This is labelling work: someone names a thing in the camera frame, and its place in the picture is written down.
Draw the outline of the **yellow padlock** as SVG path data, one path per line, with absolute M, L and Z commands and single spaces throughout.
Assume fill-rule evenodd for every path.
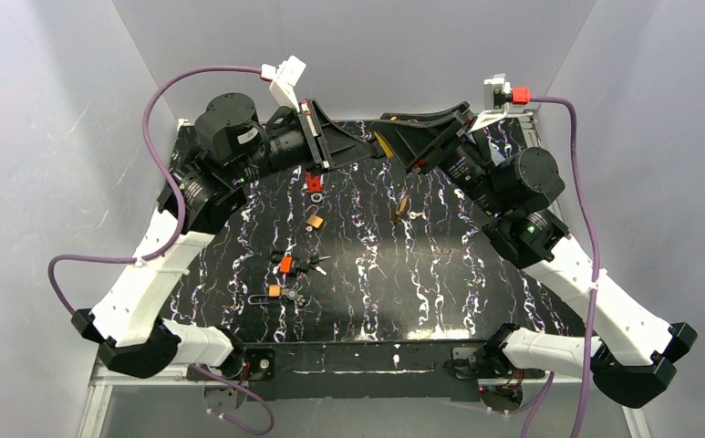
M 387 141 L 377 131 L 374 132 L 374 137 L 376 139 L 376 142 L 378 143 L 378 146 L 384 152 L 386 157 L 388 159 L 392 159 L 394 157 L 394 153 L 393 153 L 392 149 L 389 147 L 389 144 L 387 143 Z

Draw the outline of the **large brass padlock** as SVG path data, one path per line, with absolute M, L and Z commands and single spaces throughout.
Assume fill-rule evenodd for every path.
M 407 194 L 403 194 L 400 197 L 398 203 L 396 204 L 395 212 L 393 214 L 393 221 L 395 223 L 397 223 L 401 220 L 401 217 L 406 210 L 408 202 L 409 202 L 409 196 Z

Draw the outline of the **small brass padlock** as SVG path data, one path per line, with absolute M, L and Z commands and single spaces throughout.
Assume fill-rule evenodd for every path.
M 311 233 L 321 229 L 326 220 L 317 212 L 316 208 L 312 208 L 306 217 L 306 230 Z

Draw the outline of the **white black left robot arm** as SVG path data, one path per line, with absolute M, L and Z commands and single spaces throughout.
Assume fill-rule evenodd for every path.
M 72 318 L 98 346 L 108 370 L 146 379 L 171 365 L 205 365 L 226 375 L 244 366 L 245 345 L 228 329 L 184 325 L 161 308 L 192 262 L 246 204 L 245 185 L 301 166 L 314 175 L 380 158 L 374 141 L 343 130 L 313 99 L 280 107 L 267 122 L 254 101 L 213 98 L 193 125 L 197 140 L 170 169 L 134 256 L 97 305 Z

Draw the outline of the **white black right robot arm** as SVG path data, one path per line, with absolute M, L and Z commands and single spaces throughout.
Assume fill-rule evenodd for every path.
M 505 324 L 458 371 L 548 370 L 586 376 L 608 398 L 640 408 L 673 381 L 697 339 L 634 300 L 588 255 L 550 209 L 564 190 L 555 158 L 540 147 L 511 156 L 485 135 L 506 117 L 501 106 L 474 113 L 467 103 L 434 113 L 386 113 L 372 123 L 381 148 L 407 171 L 441 170 L 488 217 L 483 233 L 498 255 L 556 293 L 586 324 L 583 337 Z

